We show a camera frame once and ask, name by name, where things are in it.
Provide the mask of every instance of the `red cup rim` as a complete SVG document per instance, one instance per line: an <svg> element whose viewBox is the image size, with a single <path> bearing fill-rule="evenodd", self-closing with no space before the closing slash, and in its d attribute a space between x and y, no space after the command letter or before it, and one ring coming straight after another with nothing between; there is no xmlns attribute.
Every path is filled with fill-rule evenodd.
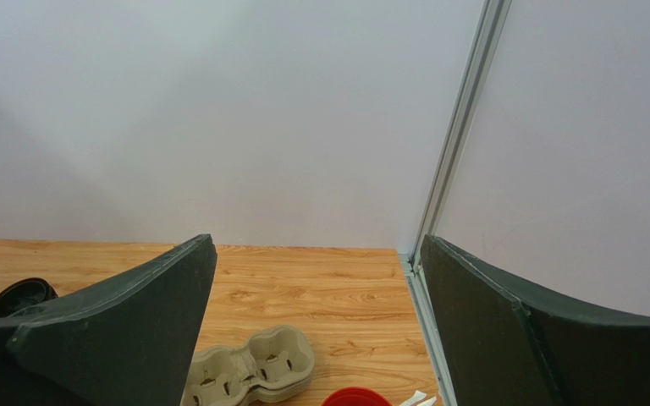
<svg viewBox="0 0 650 406"><path fill-rule="evenodd" d="M339 389L328 396L322 406L338 406L337 402L339 400L355 396L373 401L377 406L392 406L386 398L383 398L383 395L366 387L344 387Z"/></svg>

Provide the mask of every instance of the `wood grain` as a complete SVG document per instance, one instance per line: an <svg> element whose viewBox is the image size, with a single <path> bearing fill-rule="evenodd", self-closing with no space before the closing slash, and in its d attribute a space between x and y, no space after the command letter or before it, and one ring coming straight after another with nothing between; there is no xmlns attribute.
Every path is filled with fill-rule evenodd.
<svg viewBox="0 0 650 406"><path fill-rule="evenodd" d="M171 244L0 240L0 291L43 277L60 295L130 269ZM370 387L393 404L436 395L398 257L392 250L218 246L218 269L196 349L239 347L278 324L303 331L316 377L282 403L319 405L341 387Z"/></svg>

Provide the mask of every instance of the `white panel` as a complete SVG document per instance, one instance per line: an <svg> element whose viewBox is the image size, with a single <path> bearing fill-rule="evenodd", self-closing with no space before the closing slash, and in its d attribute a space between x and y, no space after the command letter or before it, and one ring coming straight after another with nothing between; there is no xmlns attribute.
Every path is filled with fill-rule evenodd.
<svg viewBox="0 0 650 406"><path fill-rule="evenodd" d="M415 240L480 1L0 1L0 237Z"/></svg>
<svg viewBox="0 0 650 406"><path fill-rule="evenodd" d="M513 2L438 235L650 315L650 2Z"/></svg>

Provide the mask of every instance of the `white plastic piece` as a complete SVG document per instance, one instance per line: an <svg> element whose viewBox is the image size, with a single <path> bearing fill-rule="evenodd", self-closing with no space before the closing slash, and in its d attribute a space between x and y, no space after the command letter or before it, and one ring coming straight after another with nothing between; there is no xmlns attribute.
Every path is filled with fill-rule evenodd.
<svg viewBox="0 0 650 406"><path fill-rule="evenodd" d="M400 406L412 406L413 404L418 403L418 402L420 402L422 399L424 399L425 396L427 396L425 393L420 392L420 391L416 391L416 392L413 394L412 398L410 398L410 399L404 401L403 403L400 404Z"/></svg>
<svg viewBox="0 0 650 406"><path fill-rule="evenodd" d="M429 398L425 402L419 403L417 406L433 406L436 400L438 400L438 398L433 396L432 398Z"/></svg>

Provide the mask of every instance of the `beige cup holder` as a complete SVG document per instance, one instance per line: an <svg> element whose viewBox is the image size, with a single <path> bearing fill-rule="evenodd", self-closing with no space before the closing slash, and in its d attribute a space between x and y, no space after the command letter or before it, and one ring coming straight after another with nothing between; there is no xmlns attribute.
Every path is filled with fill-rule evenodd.
<svg viewBox="0 0 650 406"><path fill-rule="evenodd" d="M281 402L310 384L315 354L292 326L258 332L242 348L217 346L192 357L182 406Z"/></svg>

